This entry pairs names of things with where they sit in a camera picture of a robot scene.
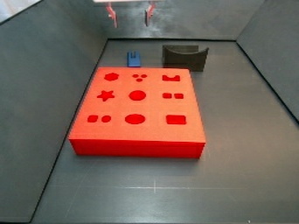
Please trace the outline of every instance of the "gray wall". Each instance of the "gray wall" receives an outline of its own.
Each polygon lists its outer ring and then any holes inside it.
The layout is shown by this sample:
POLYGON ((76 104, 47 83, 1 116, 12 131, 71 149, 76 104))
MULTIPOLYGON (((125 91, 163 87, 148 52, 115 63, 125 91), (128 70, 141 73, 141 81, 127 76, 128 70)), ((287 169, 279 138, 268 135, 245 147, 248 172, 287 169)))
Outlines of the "gray wall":
POLYGON ((29 221, 107 43, 89 1, 43 1, 0 26, 0 221, 29 221))
POLYGON ((299 120, 299 1, 267 0, 237 43, 299 120))
POLYGON ((100 21, 109 38, 227 39, 236 40, 264 0, 165 0, 157 2, 151 24, 145 27, 148 2, 113 3, 119 28, 103 3, 100 21))

